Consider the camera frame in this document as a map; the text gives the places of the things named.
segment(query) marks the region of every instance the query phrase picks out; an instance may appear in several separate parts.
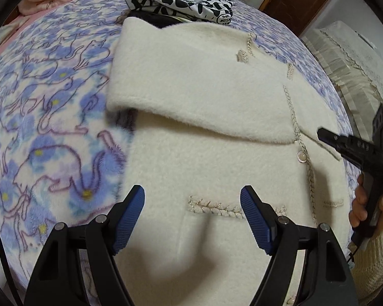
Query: human hand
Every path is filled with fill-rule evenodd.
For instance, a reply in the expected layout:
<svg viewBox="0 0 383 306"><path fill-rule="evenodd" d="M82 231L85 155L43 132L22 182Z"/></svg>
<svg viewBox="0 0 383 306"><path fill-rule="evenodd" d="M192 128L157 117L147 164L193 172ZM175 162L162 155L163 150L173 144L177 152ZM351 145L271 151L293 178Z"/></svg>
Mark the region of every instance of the human hand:
<svg viewBox="0 0 383 306"><path fill-rule="evenodd" d="M368 202L366 191L363 188L363 175L360 175L357 179L359 186L354 190L356 199L352 202L352 210L349 213L349 222L353 228L359 226L360 221L366 220L368 212L365 206ZM380 235L383 232L383 196L379 199L379 209L381 210L379 221L377 222L376 231L373 237Z"/></svg>

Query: black cable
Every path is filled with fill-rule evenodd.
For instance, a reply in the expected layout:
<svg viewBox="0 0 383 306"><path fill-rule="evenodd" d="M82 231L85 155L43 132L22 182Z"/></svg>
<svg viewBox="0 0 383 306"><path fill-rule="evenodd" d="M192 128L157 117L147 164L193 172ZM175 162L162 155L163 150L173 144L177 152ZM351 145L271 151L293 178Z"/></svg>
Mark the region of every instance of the black cable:
<svg viewBox="0 0 383 306"><path fill-rule="evenodd" d="M4 275L7 279L8 287L10 288L11 294L13 295L13 298L17 304L17 306L23 306L23 302L21 301L21 298L17 292L17 289L14 284L13 277L11 276L10 267L8 266L6 252L4 251L2 239L0 238L0 261L2 263L2 268Z"/></svg>
<svg viewBox="0 0 383 306"><path fill-rule="evenodd" d="M360 246L356 247L356 249L354 250L354 252L352 253L349 253L349 259L348 259L348 263L350 260L352 260L352 262L354 263L354 255L356 254L356 252L358 251Z"/></svg>

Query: blue floral bedsheet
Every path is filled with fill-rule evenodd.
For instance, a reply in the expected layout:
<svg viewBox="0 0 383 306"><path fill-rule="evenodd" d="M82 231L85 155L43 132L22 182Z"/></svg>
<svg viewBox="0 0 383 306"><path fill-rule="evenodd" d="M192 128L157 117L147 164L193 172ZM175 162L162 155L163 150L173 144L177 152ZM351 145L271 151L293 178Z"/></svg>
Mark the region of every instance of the blue floral bedsheet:
<svg viewBox="0 0 383 306"><path fill-rule="evenodd" d="M105 113L105 93L125 9L124 0L74 0L0 56L0 232L24 287L56 222L86 223L122 200L136 112ZM231 26L293 63L351 133L333 85L284 25L236 1ZM346 172L354 189L358 171L346 163Z"/></svg>

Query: blue gripper jaw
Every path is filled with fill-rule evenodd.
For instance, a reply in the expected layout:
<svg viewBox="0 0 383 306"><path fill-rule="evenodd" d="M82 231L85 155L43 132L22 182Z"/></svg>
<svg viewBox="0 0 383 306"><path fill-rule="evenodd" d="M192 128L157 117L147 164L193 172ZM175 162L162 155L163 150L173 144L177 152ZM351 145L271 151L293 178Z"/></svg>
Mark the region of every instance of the blue gripper jaw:
<svg viewBox="0 0 383 306"><path fill-rule="evenodd" d="M263 203L252 186L244 186L240 193L240 204L259 248L268 255L275 252L278 218L272 207Z"/></svg>
<svg viewBox="0 0 383 306"><path fill-rule="evenodd" d="M140 185L135 185L125 200L115 204L109 211L108 228L113 237L113 255L127 245L144 204L145 190Z"/></svg>

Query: screw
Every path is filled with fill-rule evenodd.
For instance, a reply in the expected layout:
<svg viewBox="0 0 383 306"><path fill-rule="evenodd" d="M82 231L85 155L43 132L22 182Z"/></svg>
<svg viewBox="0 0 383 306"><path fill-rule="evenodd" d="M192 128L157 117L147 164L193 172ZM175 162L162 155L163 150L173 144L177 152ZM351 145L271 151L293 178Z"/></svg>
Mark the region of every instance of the screw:
<svg viewBox="0 0 383 306"><path fill-rule="evenodd" d="M330 230L330 226L329 226L329 224L322 223L322 224L321 224L321 229L322 229L323 231L329 231L329 230Z"/></svg>
<svg viewBox="0 0 383 306"><path fill-rule="evenodd" d="M282 224L288 224L290 221L286 216L278 216L278 222Z"/></svg>
<svg viewBox="0 0 383 306"><path fill-rule="evenodd" d="M64 227L65 227L65 224L64 224L64 223L62 223L62 222L58 222L58 223L54 226L54 229L57 230L57 231L60 231L60 230L62 230Z"/></svg>
<svg viewBox="0 0 383 306"><path fill-rule="evenodd" d="M96 223L104 223L106 221L106 215L98 215L96 218L95 218L95 222Z"/></svg>

